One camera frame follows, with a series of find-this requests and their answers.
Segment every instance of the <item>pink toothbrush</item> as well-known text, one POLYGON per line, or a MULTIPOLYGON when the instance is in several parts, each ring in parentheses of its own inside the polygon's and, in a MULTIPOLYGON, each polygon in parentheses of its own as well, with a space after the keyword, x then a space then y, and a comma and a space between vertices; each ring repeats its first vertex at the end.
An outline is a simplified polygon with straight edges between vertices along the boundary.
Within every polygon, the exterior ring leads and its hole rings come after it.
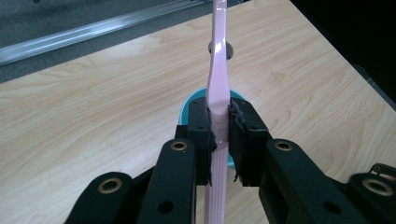
POLYGON ((206 101, 212 119, 217 149, 212 153, 212 186, 205 189, 205 223, 224 223, 228 158, 228 104, 230 86, 226 56, 227 0, 213 1, 212 59, 206 101))

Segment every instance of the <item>wood grain surface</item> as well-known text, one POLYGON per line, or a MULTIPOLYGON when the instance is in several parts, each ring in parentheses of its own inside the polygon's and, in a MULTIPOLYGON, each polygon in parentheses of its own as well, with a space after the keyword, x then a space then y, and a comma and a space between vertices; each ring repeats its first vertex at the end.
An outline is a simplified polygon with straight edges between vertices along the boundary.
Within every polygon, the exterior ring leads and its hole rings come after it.
MULTIPOLYGON (((395 111, 291 2, 231 8, 227 36, 231 87, 273 137, 343 182, 396 165, 395 111)), ((0 223, 63 223, 97 176, 153 166, 184 100, 206 84, 210 38, 205 16, 1 84, 0 223)), ((258 190, 229 177, 226 223, 267 222, 258 190)))

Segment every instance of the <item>silver metal bar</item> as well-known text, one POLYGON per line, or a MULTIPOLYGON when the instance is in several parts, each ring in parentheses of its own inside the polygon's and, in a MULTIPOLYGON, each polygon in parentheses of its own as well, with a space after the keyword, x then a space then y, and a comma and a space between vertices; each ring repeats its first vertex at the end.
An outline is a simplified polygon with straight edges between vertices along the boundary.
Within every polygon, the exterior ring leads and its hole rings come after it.
POLYGON ((0 49, 0 66, 16 62, 18 60, 35 56, 50 50, 69 46, 83 40, 108 34, 138 23, 152 20, 163 15, 179 11, 188 7, 203 4, 203 1, 179 0, 156 7, 142 9, 109 20, 99 21, 76 29, 60 32, 55 35, 47 35, 19 44, 0 49))

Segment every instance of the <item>wooden table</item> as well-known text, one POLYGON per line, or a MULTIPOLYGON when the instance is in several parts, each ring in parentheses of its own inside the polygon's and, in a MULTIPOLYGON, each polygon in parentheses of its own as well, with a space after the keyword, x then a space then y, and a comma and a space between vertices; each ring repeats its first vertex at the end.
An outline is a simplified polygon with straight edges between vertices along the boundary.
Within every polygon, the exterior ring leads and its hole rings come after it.
MULTIPOLYGON (((97 176, 137 176, 171 139, 183 101, 205 86, 211 16, 0 85, 0 223, 62 223, 97 176)), ((273 137, 346 182, 396 164, 396 114, 287 0, 229 10, 231 87, 273 137)), ((263 223, 257 189, 232 183, 226 223, 263 223)), ((198 223, 203 221, 198 188, 198 223)))

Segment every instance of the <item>blue bowl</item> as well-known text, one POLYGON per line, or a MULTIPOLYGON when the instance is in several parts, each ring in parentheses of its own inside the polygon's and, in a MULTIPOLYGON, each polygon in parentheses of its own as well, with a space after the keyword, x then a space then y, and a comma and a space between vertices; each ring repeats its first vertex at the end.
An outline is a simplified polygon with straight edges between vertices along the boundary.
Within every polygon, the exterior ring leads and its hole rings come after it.
MULTIPOLYGON (((200 97, 203 97, 203 96, 206 96, 206 88, 201 88, 200 90, 193 92, 189 96, 189 98, 187 98, 187 100, 184 102, 184 105, 180 111, 180 116, 178 119, 178 123, 180 125, 187 125, 187 123, 188 123, 190 101, 195 100, 200 97)), ((241 93, 239 93, 237 91, 233 91, 233 90, 231 90, 231 97, 245 100, 245 97, 243 97, 241 93)), ((228 167, 235 169, 235 165, 233 164, 233 158, 230 156, 230 154, 228 155, 228 167)))

